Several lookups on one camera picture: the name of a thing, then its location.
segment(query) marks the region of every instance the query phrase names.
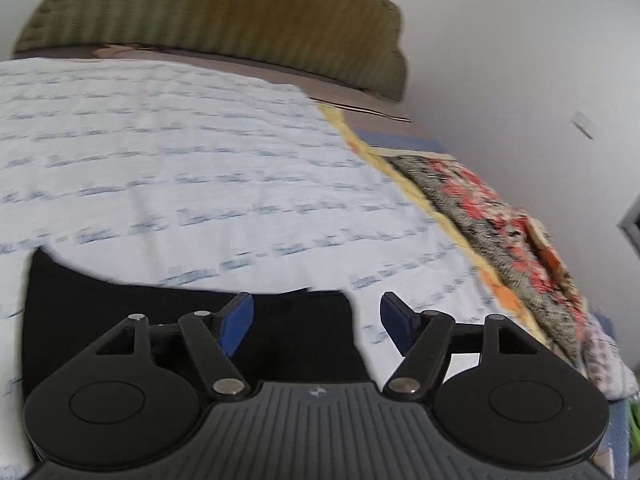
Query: bed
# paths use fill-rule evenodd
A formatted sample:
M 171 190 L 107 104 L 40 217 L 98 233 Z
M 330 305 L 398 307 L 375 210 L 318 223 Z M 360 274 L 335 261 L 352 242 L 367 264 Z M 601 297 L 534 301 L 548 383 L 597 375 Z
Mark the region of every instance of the bed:
M 395 106 L 399 31 L 388 0 L 35 9 L 0 64 L 3 478 L 31 465 L 17 348 L 39 246 L 111 282 L 343 290 L 378 384 L 401 360 L 378 314 L 387 290 L 459 322 L 506 314 L 579 361 L 579 316 L 506 286 L 401 167 L 452 157 Z M 449 375 L 477 362 L 459 356 Z

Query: mattress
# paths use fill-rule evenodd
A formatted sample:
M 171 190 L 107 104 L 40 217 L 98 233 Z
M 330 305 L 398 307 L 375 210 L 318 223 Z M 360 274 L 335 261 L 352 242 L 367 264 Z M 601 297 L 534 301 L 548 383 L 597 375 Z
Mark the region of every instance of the mattress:
M 31 465 L 16 350 L 36 246 L 116 282 L 343 290 L 378 384 L 401 360 L 380 325 L 385 291 L 460 322 L 503 313 L 440 225 L 296 86 L 149 60 L 18 60 L 0 83 L 5 477 Z

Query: ribbed gray surface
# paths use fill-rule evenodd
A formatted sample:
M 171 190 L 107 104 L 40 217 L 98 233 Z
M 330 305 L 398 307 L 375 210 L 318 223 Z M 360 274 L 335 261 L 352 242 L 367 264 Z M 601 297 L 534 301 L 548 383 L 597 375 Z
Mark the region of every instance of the ribbed gray surface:
M 370 383 L 266 383 L 258 396 L 220 404 L 183 448 L 129 472 L 88 473 L 51 463 L 33 480 L 604 480 L 590 463 L 514 472 L 467 456 L 415 404 Z

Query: gray frame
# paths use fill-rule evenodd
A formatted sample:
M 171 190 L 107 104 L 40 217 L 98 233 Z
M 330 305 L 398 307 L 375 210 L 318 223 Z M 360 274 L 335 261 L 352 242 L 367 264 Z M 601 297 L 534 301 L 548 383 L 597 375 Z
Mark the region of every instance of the gray frame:
M 638 257 L 640 257 L 640 228 L 636 224 L 640 220 L 640 196 L 638 196 L 618 224 L 625 234 L 626 239 L 632 245 Z

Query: bed headboard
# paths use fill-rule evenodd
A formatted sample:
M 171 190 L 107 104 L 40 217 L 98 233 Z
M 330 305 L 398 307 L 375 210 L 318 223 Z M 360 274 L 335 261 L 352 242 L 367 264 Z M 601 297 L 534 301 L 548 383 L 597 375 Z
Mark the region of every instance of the bed headboard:
M 14 51 L 179 48 L 286 66 L 400 100 L 399 31 L 389 0 L 44 0 Z

